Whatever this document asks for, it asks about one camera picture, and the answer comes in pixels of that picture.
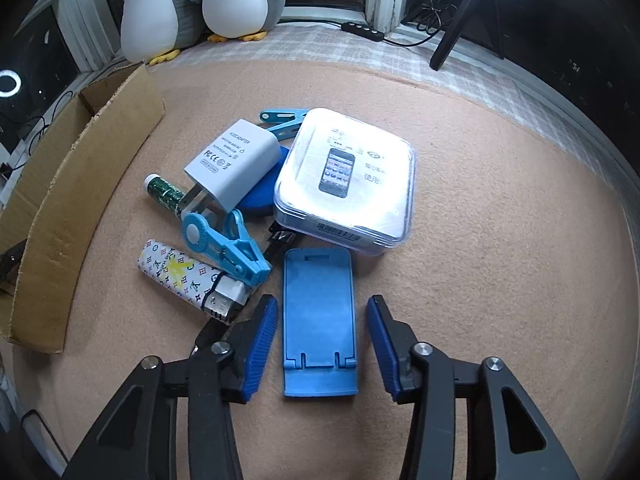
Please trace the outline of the patterned white lighter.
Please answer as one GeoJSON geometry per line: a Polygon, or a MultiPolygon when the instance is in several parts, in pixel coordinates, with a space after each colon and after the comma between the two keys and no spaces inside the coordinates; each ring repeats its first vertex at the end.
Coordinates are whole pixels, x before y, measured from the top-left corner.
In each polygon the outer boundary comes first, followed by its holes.
{"type": "Polygon", "coordinates": [[[227,272],[152,238],[142,248],[138,268],[175,296],[227,325],[252,293],[247,284],[227,272]]]}

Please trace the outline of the blue clip with round end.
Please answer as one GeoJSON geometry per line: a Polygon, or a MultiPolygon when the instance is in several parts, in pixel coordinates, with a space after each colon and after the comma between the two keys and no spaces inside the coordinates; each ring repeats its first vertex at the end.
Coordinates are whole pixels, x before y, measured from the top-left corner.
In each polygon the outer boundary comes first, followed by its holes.
{"type": "Polygon", "coordinates": [[[250,287],[268,280],[271,264],[248,234],[241,211],[233,209],[224,216],[222,231],[212,228],[202,214],[190,212],[182,220],[181,233],[191,252],[206,255],[232,278],[250,287]]]}

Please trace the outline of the blue phone stand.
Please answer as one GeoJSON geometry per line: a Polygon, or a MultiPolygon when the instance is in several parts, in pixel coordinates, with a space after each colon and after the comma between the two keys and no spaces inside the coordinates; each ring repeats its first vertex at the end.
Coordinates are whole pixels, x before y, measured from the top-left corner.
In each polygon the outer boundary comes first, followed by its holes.
{"type": "Polygon", "coordinates": [[[284,257],[283,385],[290,398],[358,393],[352,258],[344,248],[284,257]]]}

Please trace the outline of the green lip balm tube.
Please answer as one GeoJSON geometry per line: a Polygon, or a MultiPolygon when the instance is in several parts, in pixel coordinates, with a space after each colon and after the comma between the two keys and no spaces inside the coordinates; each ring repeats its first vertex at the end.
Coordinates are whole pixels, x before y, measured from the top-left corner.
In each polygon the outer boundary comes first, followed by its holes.
{"type": "Polygon", "coordinates": [[[161,177],[159,174],[149,174],[143,181],[145,192],[160,206],[170,211],[174,216],[181,216],[181,201],[186,196],[180,188],[161,177]]]}

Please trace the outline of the black pen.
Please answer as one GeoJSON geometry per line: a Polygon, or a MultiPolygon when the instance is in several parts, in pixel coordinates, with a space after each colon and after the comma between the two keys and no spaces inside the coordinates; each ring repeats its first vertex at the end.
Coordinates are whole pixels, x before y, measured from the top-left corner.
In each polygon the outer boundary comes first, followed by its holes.
{"type": "Polygon", "coordinates": [[[275,266],[280,262],[286,252],[294,248],[302,238],[302,234],[281,226],[277,221],[273,221],[268,229],[269,237],[267,247],[264,251],[265,259],[275,266]]]}

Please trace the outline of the cardboard box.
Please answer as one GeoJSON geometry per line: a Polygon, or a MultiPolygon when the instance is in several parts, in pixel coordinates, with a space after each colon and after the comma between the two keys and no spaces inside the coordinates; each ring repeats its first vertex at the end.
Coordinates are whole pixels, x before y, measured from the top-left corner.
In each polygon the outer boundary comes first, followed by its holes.
{"type": "Polygon", "coordinates": [[[24,248],[13,289],[1,298],[1,335],[11,344],[63,351],[94,231],[164,115],[143,65],[90,84],[55,115],[1,211],[1,249],[24,248]]]}

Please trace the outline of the blue round tape measure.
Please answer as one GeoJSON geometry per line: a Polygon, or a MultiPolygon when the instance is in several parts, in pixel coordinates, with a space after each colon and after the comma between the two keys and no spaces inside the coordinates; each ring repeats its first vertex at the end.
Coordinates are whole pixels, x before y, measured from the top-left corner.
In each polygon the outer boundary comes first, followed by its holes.
{"type": "Polygon", "coordinates": [[[280,159],[278,162],[250,189],[236,208],[250,217],[268,217],[273,214],[274,187],[280,171],[288,156],[288,148],[280,147],[280,159]]]}

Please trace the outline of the white power adapter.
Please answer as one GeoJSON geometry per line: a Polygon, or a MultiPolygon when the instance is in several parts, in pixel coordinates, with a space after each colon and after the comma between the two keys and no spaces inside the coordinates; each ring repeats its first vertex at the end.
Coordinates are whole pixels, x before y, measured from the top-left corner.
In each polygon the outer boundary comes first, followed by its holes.
{"type": "Polygon", "coordinates": [[[230,212],[276,166],[281,145],[270,131],[245,119],[224,130],[184,172],[225,212],[230,212]]]}

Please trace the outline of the clear plastic phone box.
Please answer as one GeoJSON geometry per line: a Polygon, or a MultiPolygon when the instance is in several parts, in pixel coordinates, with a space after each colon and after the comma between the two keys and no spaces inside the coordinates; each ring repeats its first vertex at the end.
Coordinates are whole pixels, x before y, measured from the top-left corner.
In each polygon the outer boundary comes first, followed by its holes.
{"type": "Polygon", "coordinates": [[[280,226],[369,256],[411,230],[416,152],[396,134],[334,110],[314,108],[278,175],[280,226]]]}

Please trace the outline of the light blue clothespin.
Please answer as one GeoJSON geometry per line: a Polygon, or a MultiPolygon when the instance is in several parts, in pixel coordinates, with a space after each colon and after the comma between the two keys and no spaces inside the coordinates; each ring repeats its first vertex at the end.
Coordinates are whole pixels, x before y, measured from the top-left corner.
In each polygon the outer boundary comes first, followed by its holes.
{"type": "Polygon", "coordinates": [[[259,113],[259,120],[262,128],[270,131],[279,141],[285,141],[296,137],[308,110],[306,108],[272,108],[262,110],[259,113]]]}

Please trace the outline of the checkered cloth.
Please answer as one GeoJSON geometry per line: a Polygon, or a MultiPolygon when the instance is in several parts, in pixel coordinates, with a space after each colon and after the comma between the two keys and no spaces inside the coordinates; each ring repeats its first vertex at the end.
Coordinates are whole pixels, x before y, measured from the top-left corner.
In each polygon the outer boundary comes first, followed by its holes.
{"type": "Polygon", "coordinates": [[[161,66],[171,70],[217,62],[305,61],[366,68],[456,92],[534,130],[604,180],[613,183],[624,176],[620,156],[605,135],[548,84],[468,44],[454,52],[438,72],[428,66],[431,53],[429,47],[375,44],[333,24],[293,23],[277,26],[257,42],[204,42],[161,66]]]}

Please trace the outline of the large penguin plush toy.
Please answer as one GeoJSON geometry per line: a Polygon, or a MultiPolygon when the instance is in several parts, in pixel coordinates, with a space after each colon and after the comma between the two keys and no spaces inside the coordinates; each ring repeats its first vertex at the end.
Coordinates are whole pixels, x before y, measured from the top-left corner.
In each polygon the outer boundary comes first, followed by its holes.
{"type": "Polygon", "coordinates": [[[168,62],[196,44],[204,28],[202,0],[125,0],[122,54],[131,63],[168,62]]]}

